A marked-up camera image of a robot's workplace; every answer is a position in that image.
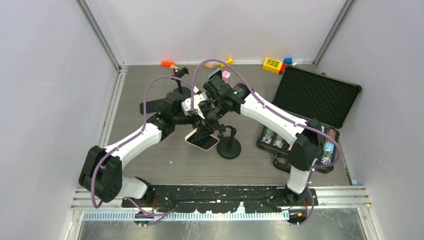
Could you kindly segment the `smartphone with cream case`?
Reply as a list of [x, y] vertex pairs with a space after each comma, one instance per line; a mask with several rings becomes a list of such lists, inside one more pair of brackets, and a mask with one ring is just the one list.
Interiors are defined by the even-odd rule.
[[216, 146], [219, 143], [219, 139], [213, 134], [207, 135], [196, 140], [196, 134], [198, 129], [193, 129], [189, 134], [184, 137], [184, 141], [189, 145], [192, 145], [196, 148], [199, 148], [204, 151], [209, 151], [212, 147]]

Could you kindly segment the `smartphone with clear case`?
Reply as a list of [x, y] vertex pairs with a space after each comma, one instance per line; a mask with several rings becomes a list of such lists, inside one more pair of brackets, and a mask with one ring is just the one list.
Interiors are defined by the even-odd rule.
[[223, 71], [221, 68], [215, 69], [212, 73], [210, 73], [207, 77], [207, 80], [214, 81], [214, 80], [222, 80], [223, 79]]

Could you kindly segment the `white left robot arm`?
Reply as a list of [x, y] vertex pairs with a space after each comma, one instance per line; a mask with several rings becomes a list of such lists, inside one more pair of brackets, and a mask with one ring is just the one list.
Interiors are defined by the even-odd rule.
[[90, 192], [93, 206], [97, 209], [117, 197], [130, 197], [141, 207], [148, 207], [154, 199], [149, 183], [139, 177], [124, 177], [123, 169], [144, 150], [169, 136], [176, 125], [193, 125], [203, 115], [199, 104], [207, 100], [204, 92], [193, 98], [170, 92], [163, 99], [148, 101], [142, 110], [154, 115], [139, 129], [109, 146], [90, 148], [78, 183]]

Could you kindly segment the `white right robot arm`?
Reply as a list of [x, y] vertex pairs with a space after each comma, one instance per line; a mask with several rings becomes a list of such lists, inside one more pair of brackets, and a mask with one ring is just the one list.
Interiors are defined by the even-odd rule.
[[325, 136], [322, 124], [311, 119], [291, 115], [266, 101], [247, 83], [230, 86], [215, 75], [203, 84], [213, 108], [203, 112], [207, 123], [216, 123], [227, 112], [249, 117], [280, 135], [292, 148], [287, 155], [290, 175], [285, 198], [291, 205], [299, 205], [306, 197], [312, 168], [323, 151]]

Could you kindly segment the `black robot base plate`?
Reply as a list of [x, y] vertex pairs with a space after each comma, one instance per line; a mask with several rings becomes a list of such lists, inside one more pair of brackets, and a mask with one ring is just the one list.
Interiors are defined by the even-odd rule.
[[294, 196], [283, 186], [251, 185], [149, 185], [135, 192], [123, 188], [122, 207], [153, 207], [160, 214], [234, 213], [243, 207], [246, 213], [280, 213], [300, 207], [305, 210], [319, 204], [316, 191], [311, 188]]

